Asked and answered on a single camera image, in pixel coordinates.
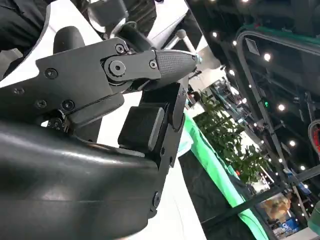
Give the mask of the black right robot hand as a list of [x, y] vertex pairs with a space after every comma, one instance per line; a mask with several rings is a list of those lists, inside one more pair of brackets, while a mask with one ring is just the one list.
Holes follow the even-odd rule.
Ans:
[[110, 240], [157, 213], [198, 58], [137, 30], [85, 45], [60, 29], [37, 76], [0, 90], [0, 237]]

